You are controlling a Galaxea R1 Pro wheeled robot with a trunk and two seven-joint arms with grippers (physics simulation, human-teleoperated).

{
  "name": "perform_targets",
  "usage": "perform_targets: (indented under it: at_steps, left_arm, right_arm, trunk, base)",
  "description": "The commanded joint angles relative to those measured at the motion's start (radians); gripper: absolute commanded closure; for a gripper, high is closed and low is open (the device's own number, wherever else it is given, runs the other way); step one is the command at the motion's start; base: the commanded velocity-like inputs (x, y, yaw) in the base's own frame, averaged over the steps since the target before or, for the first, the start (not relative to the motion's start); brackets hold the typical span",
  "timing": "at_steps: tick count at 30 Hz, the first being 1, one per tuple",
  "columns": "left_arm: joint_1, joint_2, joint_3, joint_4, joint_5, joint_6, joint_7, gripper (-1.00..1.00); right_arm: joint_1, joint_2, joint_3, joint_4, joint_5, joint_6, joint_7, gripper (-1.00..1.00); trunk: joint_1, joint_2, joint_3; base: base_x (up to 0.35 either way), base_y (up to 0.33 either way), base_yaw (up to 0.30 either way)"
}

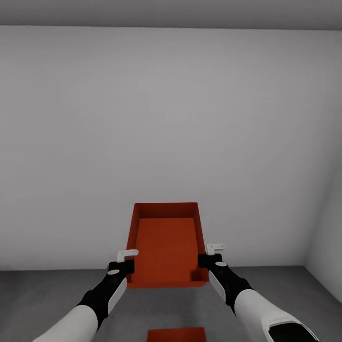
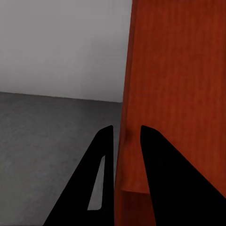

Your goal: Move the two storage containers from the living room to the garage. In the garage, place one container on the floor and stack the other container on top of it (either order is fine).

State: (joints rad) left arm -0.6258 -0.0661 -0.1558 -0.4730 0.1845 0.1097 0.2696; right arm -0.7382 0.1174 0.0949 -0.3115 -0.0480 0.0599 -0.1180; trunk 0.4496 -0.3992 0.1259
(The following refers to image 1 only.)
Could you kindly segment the storage box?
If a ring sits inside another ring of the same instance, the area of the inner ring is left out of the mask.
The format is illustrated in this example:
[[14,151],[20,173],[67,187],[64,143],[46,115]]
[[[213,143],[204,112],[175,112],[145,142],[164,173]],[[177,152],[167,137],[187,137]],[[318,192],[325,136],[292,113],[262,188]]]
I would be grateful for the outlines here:
[[209,270],[199,268],[205,254],[199,205],[196,202],[135,203],[127,249],[137,249],[130,288],[203,287]]
[[207,342],[204,327],[148,330],[147,342]]

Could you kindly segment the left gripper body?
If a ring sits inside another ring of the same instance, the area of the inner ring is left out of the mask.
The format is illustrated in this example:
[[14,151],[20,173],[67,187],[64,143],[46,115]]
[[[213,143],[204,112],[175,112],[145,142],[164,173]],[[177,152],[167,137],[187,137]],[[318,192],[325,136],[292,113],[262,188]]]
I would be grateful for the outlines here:
[[108,271],[110,271],[114,267],[121,266],[126,270],[126,274],[133,274],[134,273],[134,260],[126,260],[125,262],[117,263],[117,262],[110,262]]

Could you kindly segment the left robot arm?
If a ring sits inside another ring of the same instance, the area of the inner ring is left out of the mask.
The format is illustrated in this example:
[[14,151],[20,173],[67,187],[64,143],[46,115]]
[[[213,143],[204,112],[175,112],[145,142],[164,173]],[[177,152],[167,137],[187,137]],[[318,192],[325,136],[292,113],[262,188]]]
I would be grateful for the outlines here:
[[125,261],[125,257],[136,255],[137,249],[118,251],[117,261],[109,263],[103,281],[87,291],[78,306],[33,342],[92,342],[102,321],[124,294],[126,275],[134,273],[134,260]]

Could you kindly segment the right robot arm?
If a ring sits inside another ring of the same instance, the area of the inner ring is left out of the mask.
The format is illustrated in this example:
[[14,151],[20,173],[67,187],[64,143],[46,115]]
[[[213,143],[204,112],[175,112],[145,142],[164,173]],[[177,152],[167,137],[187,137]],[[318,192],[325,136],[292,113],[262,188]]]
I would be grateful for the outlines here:
[[220,253],[214,254],[214,250],[225,250],[225,244],[207,244],[206,249],[205,254],[198,254],[198,266],[209,270],[210,283],[231,306],[250,342],[319,342],[301,321],[274,306],[231,271]]

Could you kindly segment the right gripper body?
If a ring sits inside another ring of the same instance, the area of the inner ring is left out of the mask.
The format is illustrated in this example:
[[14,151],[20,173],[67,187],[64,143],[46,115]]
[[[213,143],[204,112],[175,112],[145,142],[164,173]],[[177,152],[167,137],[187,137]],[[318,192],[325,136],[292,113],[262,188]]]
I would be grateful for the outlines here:
[[222,255],[220,253],[214,254],[214,255],[207,255],[205,254],[198,254],[198,266],[199,268],[207,268],[208,263],[210,260],[216,259],[216,260],[222,260]]

